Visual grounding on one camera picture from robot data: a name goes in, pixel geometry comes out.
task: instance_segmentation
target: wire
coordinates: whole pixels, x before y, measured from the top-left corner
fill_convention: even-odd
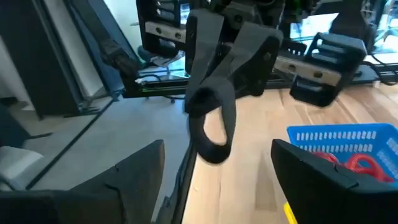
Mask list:
[[[139,78],[147,78],[147,77],[155,77],[156,79],[158,79],[159,82],[162,82],[162,79],[160,78],[160,76],[155,75],[155,74],[150,74],[150,75],[142,75]],[[170,100],[184,100],[184,97],[177,97],[177,96],[163,96],[164,98],[170,99]]]
[[[382,77],[379,69],[375,66],[375,64],[371,63],[371,62],[362,62],[363,65],[367,65],[369,67],[371,67],[374,72],[376,72],[376,75],[379,77],[380,82],[387,85],[387,86],[392,86],[398,83],[398,73],[397,71],[395,71],[393,68],[391,68],[390,66],[388,66],[387,64],[385,64],[384,62],[380,61],[378,58],[376,58],[373,54],[370,55],[375,61],[379,62],[383,67],[388,68],[393,74],[394,74],[394,82],[389,82],[386,81],[384,79],[384,77]]]

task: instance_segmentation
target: blue plastic basket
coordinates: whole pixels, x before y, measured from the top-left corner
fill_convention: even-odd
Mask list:
[[[391,124],[291,126],[290,142],[308,152],[329,152],[340,162],[354,153],[371,155],[398,188],[398,130]]]

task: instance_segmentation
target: wooden tabletop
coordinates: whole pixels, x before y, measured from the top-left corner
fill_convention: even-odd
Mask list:
[[[198,157],[183,223],[287,223],[271,141],[288,141],[286,128],[291,125],[345,123],[398,126],[398,87],[350,87],[324,109],[295,101],[289,90],[266,90],[259,98],[238,100],[231,156],[220,166]],[[208,114],[205,130],[210,139],[225,141],[221,127],[220,111]]]

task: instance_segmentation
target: white wall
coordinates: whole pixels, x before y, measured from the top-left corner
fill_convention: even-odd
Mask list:
[[[33,104],[27,94],[24,83],[22,82],[17,68],[12,61],[7,47],[0,36],[0,83],[2,86],[6,86],[7,90],[4,90],[3,94],[15,96],[18,101],[25,101],[29,104],[30,108],[34,108]]]
[[[103,83],[62,0],[45,0],[62,44],[75,70],[83,96],[93,96]]]
[[[104,2],[119,24],[132,49],[137,52],[137,48],[142,45],[141,32],[139,26],[131,25],[138,23],[136,0],[104,0]]]

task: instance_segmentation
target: red object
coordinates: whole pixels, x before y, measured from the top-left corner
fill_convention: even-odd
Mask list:
[[[322,159],[326,159],[330,162],[333,162],[335,164],[340,164],[339,160],[336,158],[335,155],[331,153],[325,153],[325,152],[314,152],[314,155],[321,157]],[[364,161],[369,164],[370,167],[363,167],[359,162]],[[340,164],[347,169],[350,169],[354,171],[355,173],[358,174],[368,174],[373,176],[379,181],[383,182],[393,182],[394,179],[389,177],[386,173],[384,173],[383,169],[381,166],[373,159],[373,157],[367,155],[367,154],[362,154],[362,153],[357,153],[354,154],[350,159],[345,164]]]

